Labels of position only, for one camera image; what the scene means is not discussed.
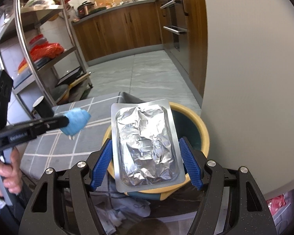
gray checkered tablecloth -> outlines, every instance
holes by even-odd
[[[142,101],[120,92],[54,107],[55,114],[80,107],[87,110],[91,118],[74,140],[70,140],[60,130],[54,130],[29,142],[21,161],[21,170],[31,177],[40,179],[48,167],[59,171],[86,160],[91,152],[100,150],[102,146],[103,136],[111,125],[111,105],[139,102]]]

metal screw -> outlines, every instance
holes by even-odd
[[[53,168],[46,169],[46,174],[51,174],[51,173],[53,173]]]
[[[216,162],[213,161],[213,160],[209,160],[209,161],[207,161],[207,164],[208,164],[210,167],[214,167],[214,166],[216,166]]]
[[[79,167],[79,168],[83,168],[83,167],[85,167],[86,166],[86,163],[85,162],[79,162],[78,164],[77,164],[77,167]]]
[[[241,167],[240,170],[243,173],[247,173],[248,172],[248,169],[246,167]]]

black cup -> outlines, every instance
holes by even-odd
[[[40,96],[33,104],[34,110],[37,111],[37,113],[42,117],[42,118],[48,118],[48,117],[53,117],[54,112],[52,110],[52,107],[50,106],[49,102],[43,97]]]

blue rubber fingertip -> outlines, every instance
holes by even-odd
[[[64,113],[64,116],[69,119],[69,124],[67,127],[61,128],[61,131],[67,136],[74,136],[77,134],[87,125],[91,117],[91,115],[86,110],[82,110],[81,108],[74,108],[69,110],[68,112]]]
[[[189,178],[191,179],[191,183],[198,190],[200,190],[203,186],[203,182],[201,181],[200,167],[195,161],[187,143],[185,142],[183,138],[180,139],[179,145],[181,150],[181,156],[182,156],[185,168],[187,170],[187,173],[189,175]]]
[[[111,159],[112,140],[109,140],[105,149],[101,153],[101,156],[99,157],[96,166],[93,169],[93,180],[91,182],[91,187],[93,188],[93,190],[96,190],[97,187],[101,186]]]

shelving rack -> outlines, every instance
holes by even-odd
[[[29,117],[33,117],[31,114],[31,111],[23,102],[19,94],[23,89],[25,89],[27,86],[29,86],[33,82],[36,82],[42,94],[52,106],[57,105],[55,100],[52,98],[51,94],[48,92],[46,86],[44,85],[44,82],[41,80],[39,73],[49,68],[52,68],[57,62],[59,62],[61,59],[65,58],[66,56],[68,56],[69,54],[73,52],[75,52],[77,61],[79,63],[79,66],[82,68],[83,72],[84,73],[87,72],[84,66],[84,63],[82,61],[82,58],[80,56],[80,53],[77,49],[75,40],[73,38],[72,30],[71,30],[70,23],[67,17],[66,9],[65,9],[64,0],[61,0],[60,2],[61,2],[61,5],[33,6],[33,7],[21,8],[20,0],[13,0],[13,15],[10,17],[9,21],[5,24],[5,26],[0,32],[0,43],[3,43],[15,36],[18,37],[18,40],[21,45],[22,53],[31,70],[32,75],[30,75],[26,80],[24,80],[19,86],[12,89],[14,95],[16,96],[16,99],[18,100],[22,108],[26,111],[27,115],[29,115]],[[66,29],[73,47],[64,51],[60,56],[56,57],[55,59],[49,61],[42,68],[36,69],[36,67],[34,66],[34,62],[30,56],[30,50],[28,49],[26,44],[24,32],[39,28],[48,19],[52,18],[54,15],[58,14],[61,11],[63,13]],[[1,52],[0,52],[0,65],[2,69],[6,70],[5,64],[1,57]],[[80,83],[79,85],[75,87],[74,96],[76,99],[70,98],[70,100],[71,101],[78,100],[78,98],[81,97],[82,93],[87,88],[87,85],[92,87],[92,83],[89,78],[86,78],[84,82]]]

